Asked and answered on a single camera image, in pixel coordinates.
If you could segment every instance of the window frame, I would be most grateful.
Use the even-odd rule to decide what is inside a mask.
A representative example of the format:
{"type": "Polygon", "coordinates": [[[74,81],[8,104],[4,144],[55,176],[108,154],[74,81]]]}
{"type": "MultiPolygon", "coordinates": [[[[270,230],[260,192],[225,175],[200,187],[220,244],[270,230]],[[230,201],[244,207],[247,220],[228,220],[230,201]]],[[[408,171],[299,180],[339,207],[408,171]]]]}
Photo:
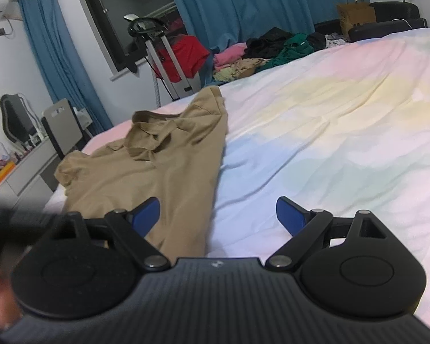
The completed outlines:
{"type": "Polygon", "coordinates": [[[97,40],[100,39],[102,41],[106,50],[106,53],[103,50],[104,55],[109,56],[109,58],[106,59],[107,61],[110,59],[108,62],[112,73],[120,73],[120,71],[122,72],[129,65],[132,65],[147,56],[147,50],[144,43],[141,43],[138,50],[133,53],[129,55],[124,54],[123,47],[116,36],[115,30],[110,23],[101,0],[84,0],[84,2],[86,3],[87,9],[92,17],[92,21],[99,33],[100,37],[97,38],[97,40]]]}

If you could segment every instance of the khaki shirt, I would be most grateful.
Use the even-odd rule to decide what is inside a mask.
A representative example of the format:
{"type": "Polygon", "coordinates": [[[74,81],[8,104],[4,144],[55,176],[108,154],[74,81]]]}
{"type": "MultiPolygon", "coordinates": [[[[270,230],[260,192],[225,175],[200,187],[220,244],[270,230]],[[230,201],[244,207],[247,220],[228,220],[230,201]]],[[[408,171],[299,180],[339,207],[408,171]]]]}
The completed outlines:
{"type": "Polygon", "coordinates": [[[157,197],[161,215],[147,240],[171,261],[204,256],[227,118],[218,87],[201,90],[180,115],[136,112],[126,138],[58,166],[65,210],[99,218],[157,197]]]}

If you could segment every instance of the desk drawer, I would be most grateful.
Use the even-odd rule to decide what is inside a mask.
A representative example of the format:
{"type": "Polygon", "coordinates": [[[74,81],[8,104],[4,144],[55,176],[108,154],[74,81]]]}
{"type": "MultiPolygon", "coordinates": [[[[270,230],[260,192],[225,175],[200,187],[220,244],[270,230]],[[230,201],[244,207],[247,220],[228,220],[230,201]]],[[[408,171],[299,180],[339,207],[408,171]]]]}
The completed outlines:
{"type": "Polygon", "coordinates": [[[19,198],[10,188],[8,183],[2,182],[0,184],[0,207],[13,208],[19,198]]]}
{"type": "Polygon", "coordinates": [[[53,192],[41,177],[34,179],[19,196],[15,209],[42,211],[53,192]]]}
{"type": "Polygon", "coordinates": [[[6,181],[14,193],[20,195],[37,173],[39,173],[55,155],[56,151],[49,140],[42,142],[36,149],[30,152],[6,178],[6,181]]]}

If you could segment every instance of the pile of clothes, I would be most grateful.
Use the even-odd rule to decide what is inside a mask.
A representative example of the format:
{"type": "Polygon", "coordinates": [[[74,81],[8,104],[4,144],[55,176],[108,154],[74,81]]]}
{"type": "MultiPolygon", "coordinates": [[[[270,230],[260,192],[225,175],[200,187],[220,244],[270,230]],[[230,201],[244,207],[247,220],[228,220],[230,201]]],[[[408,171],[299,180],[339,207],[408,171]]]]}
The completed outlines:
{"type": "Polygon", "coordinates": [[[343,35],[340,35],[338,33],[325,35],[325,38],[327,38],[327,49],[349,44],[347,39],[343,35]]]}
{"type": "Polygon", "coordinates": [[[320,33],[293,34],[274,27],[260,38],[249,39],[215,54],[214,79],[222,82],[242,79],[305,57],[326,46],[326,38],[320,33]]]}

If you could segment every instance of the garment steamer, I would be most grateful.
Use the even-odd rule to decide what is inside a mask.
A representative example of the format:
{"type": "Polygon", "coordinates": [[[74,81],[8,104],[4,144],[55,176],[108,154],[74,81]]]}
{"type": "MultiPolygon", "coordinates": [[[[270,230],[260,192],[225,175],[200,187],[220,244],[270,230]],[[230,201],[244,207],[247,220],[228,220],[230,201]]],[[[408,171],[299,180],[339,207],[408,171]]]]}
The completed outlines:
{"type": "Polygon", "coordinates": [[[175,56],[174,51],[172,50],[172,46],[170,45],[169,40],[165,35],[165,31],[167,29],[165,26],[165,23],[157,18],[152,18],[152,17],[140,18],[135,14],[127,14],[124,16],[124,19],[130,22],[127,31],[129,35],[131,35],[134,38],[134,40],[137,42],[137,45],[139,46],[140,41],[145,42],[145,45],[147,47],[147,54],[151,62],[150,65],[152,66],[152,69],[153,69],[153,64],[156,64],[159,70],[159,73],[161,74],[162,80],[172,98],[172,101],[177,101],[183,97],[188,97],[196,93],[196,91],[189,83],[188,78],[185,76],[183,69],[180,66],[180,63],[178,62],[178,59],[175,56]],[[184,86],[183,93],[179,94],[177,89],[174,87],[174,84],[170,80],[169,75],[164,69],[164,66],[161,63],[160,56],[156,51],[156,48],[152,40],[152,37],[156,37],[156,36],[161,39],[165,49],[168,51],[169,56],[171,57],[172,63],[177,69],[177,72],[181,78],[181,81],[183,81],[183,86],[184,86]]]}

